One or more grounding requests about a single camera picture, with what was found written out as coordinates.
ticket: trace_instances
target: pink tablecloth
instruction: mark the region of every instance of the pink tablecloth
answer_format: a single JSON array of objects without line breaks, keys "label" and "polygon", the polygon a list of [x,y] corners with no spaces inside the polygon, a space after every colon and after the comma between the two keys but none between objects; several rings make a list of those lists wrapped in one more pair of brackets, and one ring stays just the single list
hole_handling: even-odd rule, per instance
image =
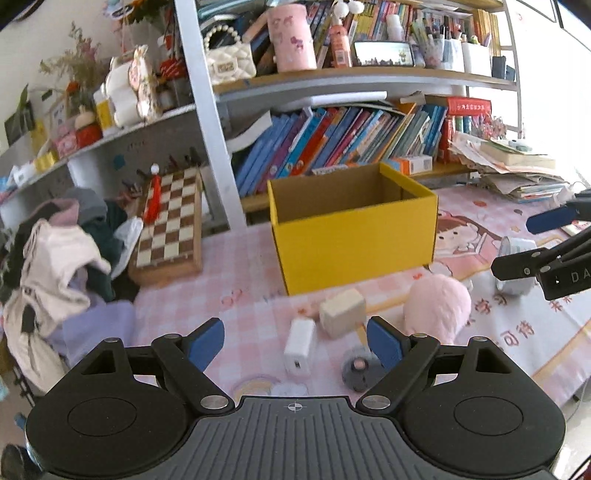
[{"label": "pink tablecloth", "polygon": [[[584,361],[591,358],[591,322],[585,308],[591,304],[591,293],[550,303],[537,287],[527,297],[506,299],[496,294],[489,270],[498,241],[505,235],[552,246],[564,234],[534,237],[526,231],[525,220],[543,210],[543,205],[518,205],[472,187],[437,193],[442,233],[431,270],[447,271],[460,280],[471,278],[475,287],[473,312],[457,343],[465,344],[474,335],[490,337],[555,402],[564,403],[591,375],[591,364]],[[448,238],[447,227],[455,228],[459,236]],[[340,368],[345,352],[364,341],[362,334],[351,333],[339,340],[321,334],[310,378],[289,378],[282,362],[291,320],[343,287],[285,296],[269,224],[204,239],[203,265],[203,273],[196,278],[141,290],[135,302],[142,324],[137,345],[147,345],[165,333],[186,335],[217,316],[224,322],[226,341],[206,373],[236,399],[241,394],[272,391],[357,398],[342,383]],[[368,315],[380,314],[401,325],[401,306],[410,285],[430,274],[425,268],[415,268],[355,287],[366,298]]]}]

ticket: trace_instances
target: chessboard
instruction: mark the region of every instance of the chessboard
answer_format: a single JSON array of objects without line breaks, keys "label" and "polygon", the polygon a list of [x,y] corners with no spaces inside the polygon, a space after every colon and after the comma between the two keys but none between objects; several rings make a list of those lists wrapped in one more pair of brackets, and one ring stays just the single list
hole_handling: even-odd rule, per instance
[{"label": "chessboard", "polygon": [[[199,170],[188,168],[161,180],[160,213],[145,225],[129,262],[129,276],[140,286],[166,283],[201,272],[201,194]],[[139,203],[144,216],[149,187]]]}]

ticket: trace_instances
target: dark green garment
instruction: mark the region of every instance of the dark green garment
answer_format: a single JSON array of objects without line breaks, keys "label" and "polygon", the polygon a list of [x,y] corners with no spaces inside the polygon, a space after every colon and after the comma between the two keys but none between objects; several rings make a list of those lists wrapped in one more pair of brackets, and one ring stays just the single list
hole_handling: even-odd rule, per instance
[{"label": "dark green garment", "polygon": [[[115,266],[123,252],[124,243],[115,238],[115,231],[127,220],[127,214],[115,202],[106,201],[107,216],[105,220],[95,219],[80,227],[88,233],[99,248],[100,256]],[[111,277],[94,267],[87,267],[88,282],[86,288],[98,293],[104,301],[113,301],[115,291],[111,284]]]}]

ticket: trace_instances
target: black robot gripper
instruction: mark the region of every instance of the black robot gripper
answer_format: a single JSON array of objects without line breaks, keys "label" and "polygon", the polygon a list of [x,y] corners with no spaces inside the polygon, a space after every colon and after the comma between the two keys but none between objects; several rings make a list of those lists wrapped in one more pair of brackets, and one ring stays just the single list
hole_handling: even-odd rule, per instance
[{"label": "black robot gripper", "polygon": [[[27,420],[46,480],[554,478],[564,417],[487,338],[441,346],[373,317],[368,343],[387,373],[355,407],[347,397],[236,406],[203,373],[223,338],[210,319],[149,347],[101,342]],[[457,377],[434,385],[440,374]]]}]

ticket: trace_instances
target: pink bottle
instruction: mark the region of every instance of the pink bottle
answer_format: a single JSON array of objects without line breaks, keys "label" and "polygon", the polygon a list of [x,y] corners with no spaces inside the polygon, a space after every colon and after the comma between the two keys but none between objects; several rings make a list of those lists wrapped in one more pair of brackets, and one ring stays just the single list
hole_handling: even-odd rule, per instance
[{"label": "pink bottle", "polygon": [[306,7],[282,5],[267,11],[269,38],[275,47],[278,72],[316,70],[312,34]]},{"label": "pink bottle", "polygon": [[332,25],[329,30],[330,48],[333,53],[333,66],[336,69],[342,69],[352,66],[351,46],[347,29],[341,24],[340,20]]}]

